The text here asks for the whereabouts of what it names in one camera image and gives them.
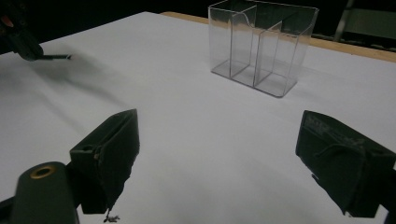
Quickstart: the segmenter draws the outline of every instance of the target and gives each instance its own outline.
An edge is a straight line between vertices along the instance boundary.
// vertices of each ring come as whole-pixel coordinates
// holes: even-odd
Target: acrylic divider
[[[318,10],[257,1],[209,7],[211,71],[284,96],[297,82]]]

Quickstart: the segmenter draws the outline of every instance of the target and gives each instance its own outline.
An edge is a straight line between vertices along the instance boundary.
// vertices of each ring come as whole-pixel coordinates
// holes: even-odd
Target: clear plastic container
[[[213,73],[276,97],[297,83],[316,8],[226,0],[208,11]]]

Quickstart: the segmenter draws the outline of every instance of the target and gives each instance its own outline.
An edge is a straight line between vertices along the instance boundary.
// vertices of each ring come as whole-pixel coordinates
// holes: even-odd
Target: wooden table edge
[[[178,19],[182,19],[185,21],[195,21],[195,22],[200,22],[203,24],[208,24],[207,18],[191,16],[191,15],[182,14],[182,13],[178,13],[178,12],[166,11],[166,12],[161,13],[161,15],[178,18]],[[316,39],[316,38],[311,38],[309,45],[315,46],[318,48],[330,49],[330,50],[340,51],[340,52],[344,52],[344,53],[349,53],[351,55],[359,55],[359,56],[368,57],[368,58],[372,58],[372,59],[378,59],[378,60],[396,63],[396,53],[384,51],[384,50],[380,50],[380,49],[367,49],[364,47],[342,44],[342,43],[337,43],[337,42],[332,42],[332,41],[322,40],[322,39]]]

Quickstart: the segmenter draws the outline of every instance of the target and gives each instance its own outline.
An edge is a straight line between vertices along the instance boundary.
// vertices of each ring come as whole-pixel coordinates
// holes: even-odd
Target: white table
[[[107,117],[137,108],[141,152],[119,223],[383,223],[344,217],[295,156],[304,110],[396,149],[396,63],[309,47],[282,99],[209,71],[201,23],[141,13],[43,44],[71,62],[0,56],[0,200],[21,173],[70,161]],[[82,224],[100,223],[86,216]]]

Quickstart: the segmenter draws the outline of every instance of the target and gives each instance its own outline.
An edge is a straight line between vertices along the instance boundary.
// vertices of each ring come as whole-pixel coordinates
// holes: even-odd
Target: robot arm
[[[21,0],[0,0],[0,39],[27,61],[70,59],[71,55],[44,55],[38,41],[27,30],[26,10]]]

